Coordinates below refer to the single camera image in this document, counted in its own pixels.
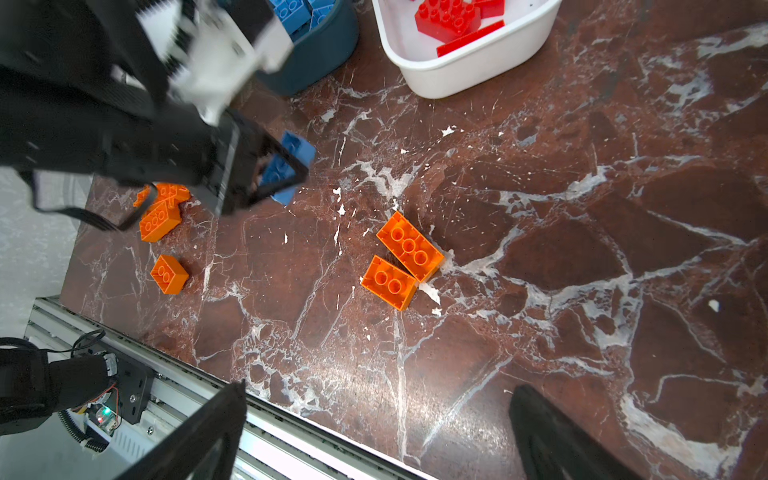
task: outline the metal track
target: metal track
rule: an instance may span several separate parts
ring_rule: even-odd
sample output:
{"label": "metal track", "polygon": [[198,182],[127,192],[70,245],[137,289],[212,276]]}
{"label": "metal track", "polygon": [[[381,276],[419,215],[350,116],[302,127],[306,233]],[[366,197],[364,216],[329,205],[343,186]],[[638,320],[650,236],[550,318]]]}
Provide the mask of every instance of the metal track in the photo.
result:
{"label": "metal track", "polygon": [[[67,310],[54,297],[36,299],[26,336],[33,343],[67,349],[82,333],[96,328],[107,330],[104,343],[157,372],[151,401],[141,422],[137,425],[124,423],[112,439],[112,446],[119,450],[118,444],[122,445],[133,455],[132,461],[162,441],[224,385],[199,369]],[[247,420],[233,478],[432,479],[254,396],[248,399]]]}

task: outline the red marble surface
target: red marble surface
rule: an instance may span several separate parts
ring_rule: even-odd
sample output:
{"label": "red marble surface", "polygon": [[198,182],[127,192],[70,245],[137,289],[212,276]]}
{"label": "red marble surface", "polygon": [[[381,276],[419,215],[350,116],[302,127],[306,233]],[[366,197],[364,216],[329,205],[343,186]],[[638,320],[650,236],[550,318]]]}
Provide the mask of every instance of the red marble surface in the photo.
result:
{"label": "red marble surface", "polygon": [[[768,478],[768,4],[565,0],[529,62],[438,101],[357,10],[347,64],[238,100],[317,146],[290,207],[81,228],[61,301],[445,480],[521,477],[523,382],[645,478]],[[404,313],[359,286],[395,208],[447,256]]]}

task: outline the black cable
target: black cable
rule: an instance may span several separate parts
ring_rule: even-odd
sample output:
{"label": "black cable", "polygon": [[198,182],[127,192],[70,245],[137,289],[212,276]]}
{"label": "black cable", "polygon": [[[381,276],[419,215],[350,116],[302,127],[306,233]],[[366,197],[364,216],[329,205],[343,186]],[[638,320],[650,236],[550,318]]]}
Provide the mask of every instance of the black cable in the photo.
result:
{"label": "black cable", "polygon": [[[78,343],[83,340],[84,338],[88,338],[89,336],[96,335],[95,338],[93,338],[90,342],[86,343],[83,346],[78,346]],[[66,350],[51,350],[51,349],[42,349],[40,350],[34,343],[28,342],[24,339],[17,339],[13,338],[12,336],[3,336],[0,337],[0,346],[14,346],[17,349],[24,349],[24,350],[40,350],[42,352],[46,353],[67,353],[67,352],[76,352],[78,350],[87,349],[88,347],[91,347],[93,345],[96,345],[96,343],[104,338],[104,335],[106,335],[107,332],[104,329],[96,329],[92,332],[84,333],[80,335],[80,337],[74,341],[74,346],[70,349]]]}
{"label": "black cable", "polygon": [[69,435],[75,439],[77,443],[83,445],[86,449],[91,449],[94,452],[102,453],[109,446],[108,443],[101,442],[97,439],[88,438],[83,433],[83,431],[80,430],[80,427],[74,423],[74,420],[72,420],[72,417],[69,416],[66,410],[59,412],[58,418],[61,419],[61,424],[64,426],[64,429],[67,431],[67,433],[69,433]]}
{"label": "black cable", "polygon": [[41,214],[62,214],[66,215],[67,217],[74,218],[76,220],[80,220],[81,222],[85,222],[88,225],[91,225],[94,228],[97,228],[103,232],[113,230],[113,231],[121,231],[124,232],[127,229],[134,226],[136,222],[138,222],[141,219],[141,216],[149,210],[149,207],[154,203],[155,198],[157,198],[157,188],[153,184],[147,184],[150,188],[150,193],[147,196],[147,199],[144,200],[144,202],[139,205],[139,207],[131,212],[130,215],[125,217],[125,219],[120,223],[119,225],[115,225],[111,221],[107,220],[106,218],[102,217],[99,214],[95,214],[94,212],[88,211],[84,208],[80,207],[63,207],[63,208],[40,208],[38,206],[38,185],[37,180],[35,177],[35,172],[30,171],[17,171],[16,172],[18,176],[29,186],[29,190],[32,193],[32,208],[36,212],[40,212]]}

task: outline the lego stud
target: lego stud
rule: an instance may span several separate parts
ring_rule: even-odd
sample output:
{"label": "lego stud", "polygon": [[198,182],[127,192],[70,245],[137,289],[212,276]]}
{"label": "lego stud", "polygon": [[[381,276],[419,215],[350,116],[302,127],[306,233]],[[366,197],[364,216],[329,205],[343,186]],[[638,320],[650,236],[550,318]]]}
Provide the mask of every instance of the lego stud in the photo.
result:
{"label": "lego stud", "polygon": [[373,277],[373,279],[378,283],[379,285],[386,285],[387,281],[389,281],[389,275],[387,272],[376,272],[376,275]]}
{"label": "lego stud", "polygon": [[395,227],[392,229],[392,233],[390,234],[392,236],[392,240],[395,242],[402,241],[402,238],[406,235],[406,232],[402,231],[402,228]]}
{"label": "lego stud", "polygon": [[387,288],[389,288],[389,292],[392,295],[397,295],[398,293],[400,293],[400,290],[402,290],[402,283],[400,282],[400,280],[392,279],[392,281],[389,282],[389,285],[387,286]]}
{"label": "lego stud", "polygon": [[419,250],[413,256],[413,261],[418,266],[425,266],[428,259],[429,258],[427,257],[427,253],[424,250]]}
{"label": "lego stud", "polygon": [[413,253],[416,250],[416,242],[411,238],[407,238],[402,242],[402,251],[406,253]]}

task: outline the blue bin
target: blue bin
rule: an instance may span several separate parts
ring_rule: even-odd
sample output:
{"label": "blue bin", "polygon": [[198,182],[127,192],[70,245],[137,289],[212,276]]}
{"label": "blue bin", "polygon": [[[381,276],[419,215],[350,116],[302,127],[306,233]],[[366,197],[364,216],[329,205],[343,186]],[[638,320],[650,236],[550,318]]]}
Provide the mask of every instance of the blue bin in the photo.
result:
{"label": "blue bin", "polygon": [[304,25],[296,34],[293,51],[279,71],[256,73],[272,92],[291,96],[325,77],[344,63],[357,46],[360,29],[351,0],[336,0],[333,9],[315,28]]}

